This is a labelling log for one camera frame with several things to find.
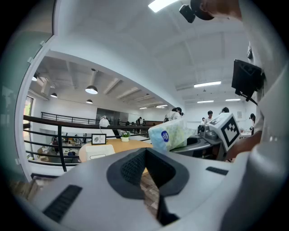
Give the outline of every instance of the desk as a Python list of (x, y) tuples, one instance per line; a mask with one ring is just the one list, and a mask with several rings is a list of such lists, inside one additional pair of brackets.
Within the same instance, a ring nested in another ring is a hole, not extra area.
[[(111, 144), (113, 146), (114, 152), (123, 152), (132, 150), (135, 148), (152, 148), (153, 145), (150, 143), (142, 142), (139, 140), (132, 140), (130, 139), (129, 142), (122, 142), (121, 139), (109, 139), (107, 141), (107, 145)], [(85, 147), (91, 146), (91, 143), (87, 143), (86, 145), (82, 146), (79, 150), (79, 159), (81, 162), (86, 162), (86, 151)]]
[(240, 139), (247, 138), (252, 136), (252, 132), (243, 132), (241, 133)]

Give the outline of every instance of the white wall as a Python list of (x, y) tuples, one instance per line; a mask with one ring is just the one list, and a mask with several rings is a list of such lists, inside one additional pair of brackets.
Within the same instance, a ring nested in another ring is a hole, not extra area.
[[(186, 107), (186, 115), (188, 127), (197, 129), (202, 121), (202, 117), (208, 118), (208, 111), (213, 112), (213, 117), (219, 115), (224, 107), (227, 107), (232, 112), (237, 120), (238, 126), (245, 128), (246, 124), (246, 107), (244, 102), (224, 102), (224, 103), (204, 103), (192, 104)], [(242, 118), (238, 119), (237, 111), (242, 112)]]
[[(138, 107), (123, 103), (121, 100), (109, 97), (102, 93), (93, 95), (85, 92), (84, 89), (51, 89), (50, 93), (55, 92), (58, 98), (50, 98), (44, 112), (75, 116), (81, 118), (95, 119), (97, 108), (108, 109), (140, 115)], [(91, 99), (93, 104), (86, 103)]]
[(144, 120), (163, 121), (165, 115), (171, 111), (170, 108), (147, 108), (143, 109), (142, 118)]
[(93, 104), (51, 98), (44, 102), (43, 112), (95, 120), (97, 109)]

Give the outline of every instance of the railing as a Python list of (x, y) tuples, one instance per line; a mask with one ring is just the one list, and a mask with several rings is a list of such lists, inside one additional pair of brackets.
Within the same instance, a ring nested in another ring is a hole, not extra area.
[(99, 125), (99, 122), (100, 122), (100, 120), (72, 117), (72, 116), (66, 116), (66, 115), (57, 115), (57, 114), (52, 114), (52, 113), (47, 113), (47, 112), (41, 112), (41, 118), (54, 120), (54, 121), (61, 121), (61, 122), (84, 124), (84, 125)]
[[(26, 151), (29, 154), (33, 155), (38, 155), (38, 156), (46, 156), (46, 157), (56, 157), (59, 158), (61, 163), (51, 163), (51, 162), (40, 162), (40, 161), (34, 161), (34, 160), (28, 160), (29, 162), (32, 163), (37, 163), (37, 164), (43, 164), (43, 165), (53, 165), (53, 166), (62, 166), (63, 171), (67, 171), (66, 166), (76, 166), (78, 163), (67, 163), (67, 161), (72, 162), (72, 159), (79, 159), (79, 156), (64, 156), (63, 154), (63, 148), (73, 148), (73, 149), (80, 149), (80, 146), (65, 146), (63, 145), (63, 140), (62, 138), (77, 138), (77, 139), (91, 139), (92, 137), (89, 136), (66, 136), (62, 135), (62, 127), (73, 127), (73, 128), (83, 128), (83, 129), (99, 129), (98, 124), (82, 124), (82, 123), (72, 123), (72, 122), (63, 122), (59, 120), (51, 120), (51, 119), (43, 119), (43, 118), (38, 118), (38, 117), (33, 117), (33, 116), (23, 116), (24, 120), (27, 120), (29, 122), (33, 123), (40, 123), (40, 124), (46, 124), (46, 125), (54, 125), (57, 126), (57, 137), (58, 137), (58, 145), (54, 144), (45, 144), (45, 143), (38, 143), (34, 141), (28, 141), (24, 140), (26, 143), (30, 144), (35, 144), (35, 145), (40, 145), (40, 146), (45, 146), (45, 147), (52, 147), (52, 148), (57, 148), (59, 149), (59, 156), (58, 155), (51, 155), (51, 154), (45, 154), (45, 153), (37, 153), (37, 152), (32, 152), (32, 151)], [(47, 134), (47, 133), (42, 133), (42, 132), (36, 132), (36, 131), (31, 131), (31, 130), (26, 130), (27, 128), (30, 128), (30, 123), (23, 125), (23, 130), (32, 134), (37, 134), (37, 135), (45, 135), (45, 136), (50, 136), (50, 137), (55, 137), (55, 134)], [(101, 127), (101, 129), (120, 129), (120, 130), (135, 130), (141, 129), (142, 131), (146, 131), (146, 133), (139, 133), (139, 134), (134, 134), (131, 136), (143, 136), (146, 135), (148, 137), (147, 130), (150, 127), (148, 126), (108, 126), (108, 127)], [(116, 136), (107, 136), (107, 138), (120, 138), (120, 135)]]

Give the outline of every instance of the ceiling beam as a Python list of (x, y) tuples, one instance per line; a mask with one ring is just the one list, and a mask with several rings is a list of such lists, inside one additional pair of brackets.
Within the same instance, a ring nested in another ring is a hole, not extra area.
[(53, 83), (52, 79), (53, 79), (53, 74), (51, 73), (51, 68), (50, 65), (47, 62), (43, 62), (43, 65), (47, 71), (47, 74), (44, 76), (47, 81), (50, 83), (50, 85), (52, 86), (52, 88), (55, 88), (55, 84)]
[(69, 61), (66, 61), (66, 67), (67, 67), (67, 71), (68, 71), (68, 74), (70, 76), (70, 84), (73, 86), (74, 90), (76, 89), (76, 82), (75, 82), (75, 78), (74, 78), (74, 75), (71, 71), (71, 66), (70, 66), (70, 62)]
[(150, 105), (153, 105), (153, 106), (158, 106), (158, 105), (161, 105), (161, 104), (164, 104), (164, 102), (162, 101), (156, 101), (156, 102), (152, 102), (152, 103), (146, 103), (146, 104), (138, 104), (138, 106), (142, 106), (142, 107), (148, 107)]
[(92, 72), (90, 85), (93, 85), (93, 86), (96, 85), (96, 76), (97, 76), (97, 74), (98, 74), (98, 70)]
[(143, 101), (143, 100), (147, 100), (147, 99), (151, 99), (153, 98), (153, 96), (149, 95), (149, 96), (143, 96), (134, 100), (130, 100), (127, 103), (134, 103), (134, 102), (139, 102), (139, 101)]
[(132, 93), (135, 93), (137, 91), (140, 91), (140, 90), (137, 87), (134, 87), (134, 88), (132, 88), (130, 90), (127, 90), (127, 91), (123, 92), (119, 96), (117, 96), (117, 99), (121, 99), (121, 98), (123, 98), (125, 96), (131, 95)]
[(105, 95), (108, 94), (119, 83), (119, 81), (120, 79), (114, 78), (114, 80), (108, 84), (107, 88), (103, 91), (103, 93)]
[(29, 89), (28, 91), (31, 92), (32, 94), (40, 97), (41, 99), (43, 99), (43, 100), (45, 100), (45, 101), (48, 101), (48, 100), (49, 100), (49, 99), (43, 97), (42, 95), (39, 95), (37, 92), (35, 92), (35, 91), (31, 90), (31, 89)]

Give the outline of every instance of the black vent grille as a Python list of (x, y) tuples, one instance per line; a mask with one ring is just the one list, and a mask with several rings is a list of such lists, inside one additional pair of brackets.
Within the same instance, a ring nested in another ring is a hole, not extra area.
[(75, 201), (82, 188), (69, 185), (44, 211), (50, 219), (60, 222), (72, 203)]

